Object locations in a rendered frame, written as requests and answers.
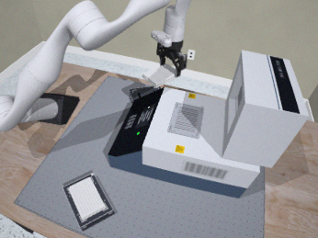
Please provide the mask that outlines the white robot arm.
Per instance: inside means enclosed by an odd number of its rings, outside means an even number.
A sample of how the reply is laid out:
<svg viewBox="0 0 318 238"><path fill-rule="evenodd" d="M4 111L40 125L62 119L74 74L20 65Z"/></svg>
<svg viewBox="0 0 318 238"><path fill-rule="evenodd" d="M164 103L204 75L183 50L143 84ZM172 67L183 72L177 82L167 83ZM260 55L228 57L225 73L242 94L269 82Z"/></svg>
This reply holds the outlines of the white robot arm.
<svg viewBox="0 0 318 238"><path fill-rule="evenodd" d="M168 6L165 10L164 29L152 31L152 38L166 47L170 47L172 42L183 40L186 14L191 1L176 0L176 6ZM51 98L40 97L58 79L66 48L73 36L83 50L93 51L143 17L167 6L169 2L130 0L122 15L110 23L90 0L74 6L21 70L16 95L0 96L0 131L12 130L19 122L53 119L57 115L57 103Z"/></svg>

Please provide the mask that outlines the white benchtop thermal cycler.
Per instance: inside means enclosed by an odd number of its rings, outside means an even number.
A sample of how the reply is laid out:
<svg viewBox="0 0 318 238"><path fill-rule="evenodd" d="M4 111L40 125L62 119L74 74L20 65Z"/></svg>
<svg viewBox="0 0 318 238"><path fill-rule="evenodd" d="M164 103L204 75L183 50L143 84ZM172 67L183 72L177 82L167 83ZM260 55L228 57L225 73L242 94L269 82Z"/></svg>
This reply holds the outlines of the white benchtop thermal cycler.
<svg viewBox="0 0 318 238"><path fill-rule="evenodd" d="M250 51L241 51L227 100L226 109L224 99L168 87L134 100L110 167L241 197L309 114L290 60Z"/></svg>

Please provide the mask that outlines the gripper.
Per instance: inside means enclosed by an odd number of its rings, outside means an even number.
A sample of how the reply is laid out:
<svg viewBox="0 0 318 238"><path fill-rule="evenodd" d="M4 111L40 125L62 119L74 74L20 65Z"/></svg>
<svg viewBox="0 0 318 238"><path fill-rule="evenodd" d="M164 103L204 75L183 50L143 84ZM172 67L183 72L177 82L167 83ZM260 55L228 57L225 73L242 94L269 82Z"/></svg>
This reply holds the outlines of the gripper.
<svg viewBox="0 0 318 238"><path fill-rule="evenodd" d="M169 58L176 67L175 77L178 77L179 75L181 75L181 71L187 68L187 55L181 53L182 46L183 46L183 40L179 42L172 42L172 45L170 47L166 47L162 45L161 43L157 42L156 54L159 55L160 66L165 64L165 56ZM175 59L178 59L178 60L175 61Z"/></svg>

